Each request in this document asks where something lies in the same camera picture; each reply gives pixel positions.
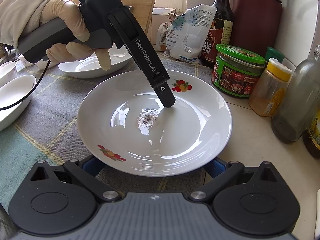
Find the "left forearm white sleeve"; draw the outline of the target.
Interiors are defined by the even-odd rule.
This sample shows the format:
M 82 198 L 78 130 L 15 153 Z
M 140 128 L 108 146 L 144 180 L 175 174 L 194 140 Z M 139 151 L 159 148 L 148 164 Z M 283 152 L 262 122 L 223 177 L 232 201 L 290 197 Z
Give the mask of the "left forearm white sleeve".
M 44 6 L 50 0 L 1 0 L 1 43 L 18 46 L 21 35 L 40 26 Z

